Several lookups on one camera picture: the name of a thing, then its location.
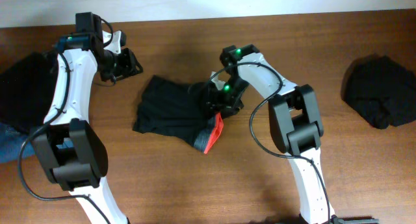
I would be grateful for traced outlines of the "black pants with red waistband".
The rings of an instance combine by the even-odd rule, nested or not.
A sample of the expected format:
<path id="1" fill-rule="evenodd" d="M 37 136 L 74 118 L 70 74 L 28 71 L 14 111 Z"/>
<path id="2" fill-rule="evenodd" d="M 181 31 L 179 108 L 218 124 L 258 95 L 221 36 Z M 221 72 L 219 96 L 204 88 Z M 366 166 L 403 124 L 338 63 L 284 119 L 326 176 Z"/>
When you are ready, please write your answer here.
<path id="1" fill-rule="evenodd" d="M 190 84 L 152 76 L 138 104 L 133 130 L 174 136 L 206 154 L 224 128 L 221 113 L 203 107 L 203 97 L 188 93 Z"/>

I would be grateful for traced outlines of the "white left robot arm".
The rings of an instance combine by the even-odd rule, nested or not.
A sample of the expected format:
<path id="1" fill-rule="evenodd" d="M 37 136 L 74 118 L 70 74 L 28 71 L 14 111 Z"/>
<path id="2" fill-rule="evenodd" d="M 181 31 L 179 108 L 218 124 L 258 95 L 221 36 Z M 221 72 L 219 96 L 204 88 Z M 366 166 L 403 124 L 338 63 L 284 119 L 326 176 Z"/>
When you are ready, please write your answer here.
<path id="1" fill-rule="evenodd" d="M 44 124 L 31 144 L 47 179 L 76 199 L 91 223 L 128 223 L 107 181 L 108 154 L 89 123 L 96 73 L 117 82 L 142 73 L 122 31 L 71 34 L 58 42 L 58 78 Z"/>

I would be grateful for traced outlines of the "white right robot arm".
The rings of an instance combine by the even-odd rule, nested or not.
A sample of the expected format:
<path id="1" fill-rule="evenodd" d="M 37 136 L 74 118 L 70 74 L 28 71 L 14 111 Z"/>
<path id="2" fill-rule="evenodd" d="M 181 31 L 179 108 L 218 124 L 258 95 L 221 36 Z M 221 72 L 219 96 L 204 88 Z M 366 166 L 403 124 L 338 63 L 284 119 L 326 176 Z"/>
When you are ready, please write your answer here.
<path id="1" fill-rule="evenodd" d="M 221 87 L 209 90 L 209 110 L 224 117 L 237 114 L 243 108 L 243 93 L 252 86 L 263 97 L 256 109 L 268 107 L 270 135 L 278 149 L 274 155 L 291 165 L 300 217 L 306 223 L 333 223 L 335 211 L 320 165 L 324 128 L 312 87 L 299 86 L 283 77 L 252 44 L 223 48 L 220 61 L 230 78 Z"/>

